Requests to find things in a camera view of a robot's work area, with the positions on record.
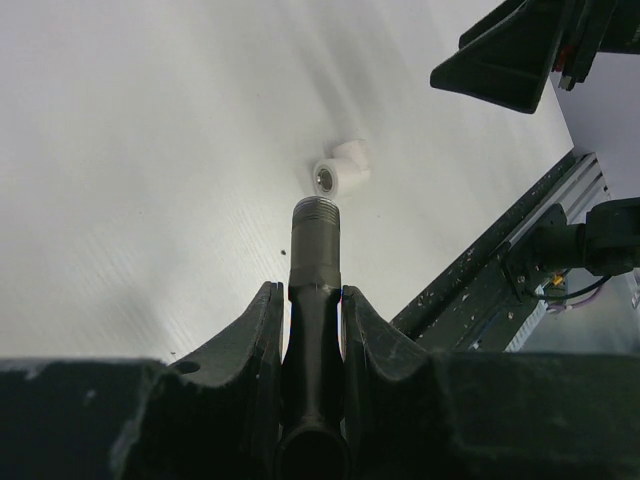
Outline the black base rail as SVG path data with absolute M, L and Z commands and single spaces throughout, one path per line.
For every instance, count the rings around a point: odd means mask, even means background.
M 569 222 L 590 201 L 606 196 L 595 154 L 570 152 L 529 188 L 434 281 L 395 315 L 391 324 L 426 350 L 505 349 L 541 305 L 516 294 L 538 267 L 513 280 L 510 250 L 529 231 L 553 224 L 563 210 Z

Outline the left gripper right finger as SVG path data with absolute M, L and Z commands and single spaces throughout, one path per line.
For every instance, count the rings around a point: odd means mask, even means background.
M 356 479 L 635 479 L 639 360 L 434 352 L 345 289 Z

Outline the white elbow fitting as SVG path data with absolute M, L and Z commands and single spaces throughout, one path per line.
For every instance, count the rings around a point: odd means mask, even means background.
M 357 139 L 336 146 L 328 159 L 318 161 L 312 170 L 312 184 L 316 195 L 335 200 L 353 193 L 370 175 L 368 145 Z

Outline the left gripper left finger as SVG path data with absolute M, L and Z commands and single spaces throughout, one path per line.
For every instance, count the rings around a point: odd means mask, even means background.
M 5 358 L 5 479 L 269 479 L 279 435 L 283 288 L 173 364 Z

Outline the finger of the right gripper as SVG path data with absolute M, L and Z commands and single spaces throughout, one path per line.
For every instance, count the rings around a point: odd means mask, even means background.
M 504 1 L 460 36 L 430 85 L 532 114 L 569 20 L 568 1 Z

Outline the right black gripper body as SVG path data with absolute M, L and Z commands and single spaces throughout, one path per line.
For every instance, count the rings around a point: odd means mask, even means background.
M 639 1 L 576 1 L 561 36 L 553 72 L 571 91 L 588 76 L 597 53 L 639 54 Z

